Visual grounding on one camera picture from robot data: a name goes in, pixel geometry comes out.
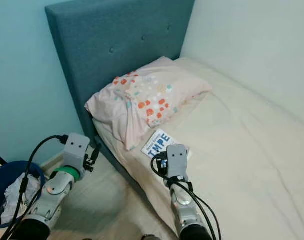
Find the white bed sheet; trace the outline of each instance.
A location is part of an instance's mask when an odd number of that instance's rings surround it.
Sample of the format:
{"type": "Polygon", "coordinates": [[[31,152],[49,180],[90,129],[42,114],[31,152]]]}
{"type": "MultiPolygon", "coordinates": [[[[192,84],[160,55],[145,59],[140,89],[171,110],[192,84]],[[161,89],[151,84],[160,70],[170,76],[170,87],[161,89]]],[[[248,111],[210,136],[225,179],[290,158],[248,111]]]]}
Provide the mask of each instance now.
{"type": "MultiPolygon", "coordinates": [[[[189,102],[160,128],[191,148],[188,176],[194,192],[214,209],[223,238],[304,240],[304,125],[205,65],[188,58],[176,62],[207,80],[213,93],[189,102]]],[[[169,190],[141,153],[154,130],[126,151],[99,122],[94,124],[176,231],[169,190]]]]}

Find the green band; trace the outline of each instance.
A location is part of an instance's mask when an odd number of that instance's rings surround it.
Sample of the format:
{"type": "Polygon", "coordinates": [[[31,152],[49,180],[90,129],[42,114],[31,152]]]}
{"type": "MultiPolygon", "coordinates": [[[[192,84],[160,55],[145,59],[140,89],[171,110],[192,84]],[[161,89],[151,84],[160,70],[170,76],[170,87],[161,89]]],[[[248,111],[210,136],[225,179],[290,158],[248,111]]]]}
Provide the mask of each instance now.
{"type": "Polygon", "coordinates": [[[59,167],[59,168],[55,169],[54,172],[65,172],[67,174],[70,174],[74,177],[75,182],[80,180],[79,172],[75,168],[70,167],[70,166],[59,167]]]}

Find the bed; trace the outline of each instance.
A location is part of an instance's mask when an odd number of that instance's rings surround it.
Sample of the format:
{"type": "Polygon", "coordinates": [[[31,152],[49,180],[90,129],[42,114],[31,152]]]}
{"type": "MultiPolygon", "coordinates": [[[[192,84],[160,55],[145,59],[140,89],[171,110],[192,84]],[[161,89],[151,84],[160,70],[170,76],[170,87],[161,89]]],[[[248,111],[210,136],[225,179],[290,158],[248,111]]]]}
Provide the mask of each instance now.
{"type": "Polygon", "coordinates": [[[213,87],[160,128],[191,148],[189,178],[214,208],[223,237],[304,240],[304,124],[211,67],[179,58],[193,4],[80,0],[46,7],[84,133],[92,145],[103,144],[106,158],[175,231],[169,191],[141,153],[155,129],[125,151],[84,108],[115,76],[171,58],[213,87]]]}

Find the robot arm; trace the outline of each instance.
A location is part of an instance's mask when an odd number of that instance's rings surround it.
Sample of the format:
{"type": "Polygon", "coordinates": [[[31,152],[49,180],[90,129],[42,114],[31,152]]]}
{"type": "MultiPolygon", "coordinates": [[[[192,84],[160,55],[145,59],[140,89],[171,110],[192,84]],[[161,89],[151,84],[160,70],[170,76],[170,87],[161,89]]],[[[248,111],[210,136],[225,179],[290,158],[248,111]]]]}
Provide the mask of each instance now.
{"type": "Polygon", "coordinates": [[[61,215],[61,202],[72,190],[74,184],[93,171],[92,165],[98,158],[101,146],[88,159],[86,154],[90,139],[71,133],[63,150],[62,167],[56,169],[51,179],[43,186],[39,200],[32,206],[10,239],[46,240],[61,215]]]}
{"type": "Polygon", "coordinates": [[[164,184],[170,189],[171,207],[175,215],[175,226],[181,240],[211,240],[197,211],[192,197],[181,187],[174,184],[180,181],[185,188],[192,190],[187,176],[188,158],[184,145],[170,145],[158,159],[158,172],[166,176],[164,184]]]}

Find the book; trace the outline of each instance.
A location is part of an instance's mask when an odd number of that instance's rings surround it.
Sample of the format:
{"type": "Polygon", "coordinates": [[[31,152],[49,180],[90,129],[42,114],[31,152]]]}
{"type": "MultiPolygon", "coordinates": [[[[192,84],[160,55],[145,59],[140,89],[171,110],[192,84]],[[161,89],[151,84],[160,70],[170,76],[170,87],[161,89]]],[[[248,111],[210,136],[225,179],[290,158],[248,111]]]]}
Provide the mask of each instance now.
{"type": "MultiPolygon", "coordinates": [[[[162,129],[157,129],[152,137],[147,141],[146,145],[142,148],[141,152],[152,159],[156,154],[165,152],[167,146],[181,144],[174,137],[167,134],[162,129]]],[[[187,150],[187,159],[191,157],[191,150],[185,145],[187,150]]]]}

